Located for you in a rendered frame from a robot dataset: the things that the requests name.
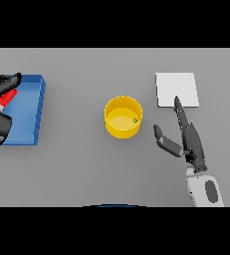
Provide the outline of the yellow bowl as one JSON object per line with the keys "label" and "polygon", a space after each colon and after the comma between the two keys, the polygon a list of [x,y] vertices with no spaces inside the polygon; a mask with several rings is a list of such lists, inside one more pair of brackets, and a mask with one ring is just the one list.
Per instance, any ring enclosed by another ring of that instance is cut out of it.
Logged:
{"label": "yellow bowl", "polygon": [[129,96],[117,96],[106,104],[105,127],[117,139],[129,139],[136,135],[142,122],[140,103]]}

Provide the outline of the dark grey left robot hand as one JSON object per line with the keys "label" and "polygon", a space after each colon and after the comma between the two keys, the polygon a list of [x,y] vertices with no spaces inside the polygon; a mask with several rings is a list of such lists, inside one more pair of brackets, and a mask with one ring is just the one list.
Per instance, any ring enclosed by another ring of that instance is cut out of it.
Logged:
{"label": "dark grey left robot hand", "polygon": [[22,74],[16,73],[13,76],[1,75],[0,74],[0,97],[5,93],[10,92],[13,89],[16,89],[22,80]]}

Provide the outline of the blue tray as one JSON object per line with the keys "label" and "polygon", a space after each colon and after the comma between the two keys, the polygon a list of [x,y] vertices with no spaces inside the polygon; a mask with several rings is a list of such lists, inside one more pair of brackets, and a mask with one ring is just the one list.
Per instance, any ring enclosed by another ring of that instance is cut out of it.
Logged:
{"label": "blue tray", "polygon": [[12,126],[4,145],[36,145],[39,140],[46,82],[42,75],[23,75],[17,95],[4,109]]}

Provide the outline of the pale square scale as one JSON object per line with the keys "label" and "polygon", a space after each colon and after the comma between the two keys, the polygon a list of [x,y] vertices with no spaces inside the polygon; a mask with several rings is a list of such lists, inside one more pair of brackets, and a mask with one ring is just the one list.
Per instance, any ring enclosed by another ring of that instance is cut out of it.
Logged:
{"label": "pale square scale", "polygon": [[185,108],[199,107],[193,73],[156,73],[155,85],[160,108],[173,108],[175,97],[179,97]]}

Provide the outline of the red beaker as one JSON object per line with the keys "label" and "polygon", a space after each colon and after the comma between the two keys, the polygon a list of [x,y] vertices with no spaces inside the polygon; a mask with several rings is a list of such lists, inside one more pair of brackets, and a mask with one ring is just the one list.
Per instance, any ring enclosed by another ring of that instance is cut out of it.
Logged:
{"label": "red beaker", "polygon": [[8,104],[14,99],[14,97],[17,94],[16,89],[12,89],[11,91],[5,93],[1,98],[0,98],[0,106],[3,108],[7,107]]}

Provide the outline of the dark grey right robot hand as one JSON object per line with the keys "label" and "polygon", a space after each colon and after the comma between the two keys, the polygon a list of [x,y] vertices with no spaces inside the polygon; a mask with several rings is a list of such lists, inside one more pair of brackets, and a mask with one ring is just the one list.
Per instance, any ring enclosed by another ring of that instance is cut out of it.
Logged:
{"label": "dark grey right robot hand", "polygon": [[165,136],[158,125],[153,126],[157,145],[175,157],[185,156],[186,162],[193,166],[194,172],[206,171],[205,155],[198,131],[186,117],[179,97],[174,98],[174,111],[181,131],[182,145]]}

